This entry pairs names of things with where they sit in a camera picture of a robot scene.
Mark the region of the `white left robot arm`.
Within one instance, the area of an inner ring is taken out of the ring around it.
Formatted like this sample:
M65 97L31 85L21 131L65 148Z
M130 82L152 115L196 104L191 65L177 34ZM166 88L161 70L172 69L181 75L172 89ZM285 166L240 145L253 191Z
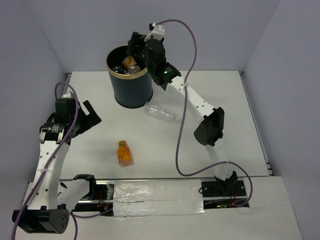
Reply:
M82 198L98 194L92 174L78 174L68 185L60 181L71 140L101 122L91 103L74 97L55 101L55 112L40 127L40 154L32 189L12 221L28 234L63 234L69 214Z

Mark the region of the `clear crushed bottle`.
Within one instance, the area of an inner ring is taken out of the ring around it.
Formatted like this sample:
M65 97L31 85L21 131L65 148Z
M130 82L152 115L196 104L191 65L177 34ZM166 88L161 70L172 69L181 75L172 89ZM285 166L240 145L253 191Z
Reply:
M145 114L168 123L180 124L182 121L182 118L173 110L161 105L154 105L150 102L146 102L143 106L143 110Z

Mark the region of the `orange bottle with white label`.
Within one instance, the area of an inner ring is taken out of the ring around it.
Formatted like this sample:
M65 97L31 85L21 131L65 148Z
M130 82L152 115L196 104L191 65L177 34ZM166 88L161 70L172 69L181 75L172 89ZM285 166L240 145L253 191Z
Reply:
M129 75L134 75L134 74L137 74L141 71L141 67L139 65L131 65L129 68L128 68L128 74Z

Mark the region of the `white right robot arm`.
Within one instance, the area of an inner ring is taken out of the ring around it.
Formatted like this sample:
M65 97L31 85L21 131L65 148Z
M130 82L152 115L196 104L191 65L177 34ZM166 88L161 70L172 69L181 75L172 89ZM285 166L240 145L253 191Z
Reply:
M164 34L151 33L142 35L133 32L128 41L127 54L144 64L153 81L165 91L182 100L184 111L190 111L199 121L193 135L198 143L214 151L227 164L227 157L222 149L225 112L205 102L190 86L187 78L166 59L163 45Z

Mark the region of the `blue label water bottle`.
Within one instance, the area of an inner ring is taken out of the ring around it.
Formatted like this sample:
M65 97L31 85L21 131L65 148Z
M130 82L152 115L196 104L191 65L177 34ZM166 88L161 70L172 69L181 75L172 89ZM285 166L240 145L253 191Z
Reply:
M118 73L121 74L121 75L128 75L127 70L122 68L122 67L118 70Z

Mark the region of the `large orange milk tea bottle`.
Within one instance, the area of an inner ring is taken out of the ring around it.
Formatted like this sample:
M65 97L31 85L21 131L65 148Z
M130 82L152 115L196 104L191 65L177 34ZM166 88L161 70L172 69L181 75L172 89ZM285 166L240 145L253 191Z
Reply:
M124 66L125 69L129 69L132 66L135 66L137 63L135 61L135 59L132 56L126 56L123 60L122 60L122 65Z

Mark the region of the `clear bottle blue cap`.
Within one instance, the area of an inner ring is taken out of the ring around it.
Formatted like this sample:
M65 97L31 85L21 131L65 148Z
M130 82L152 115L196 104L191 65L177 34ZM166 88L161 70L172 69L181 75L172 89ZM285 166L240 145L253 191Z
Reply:
M111 70L117 74L123 73L123 67L121 65L113 66Z

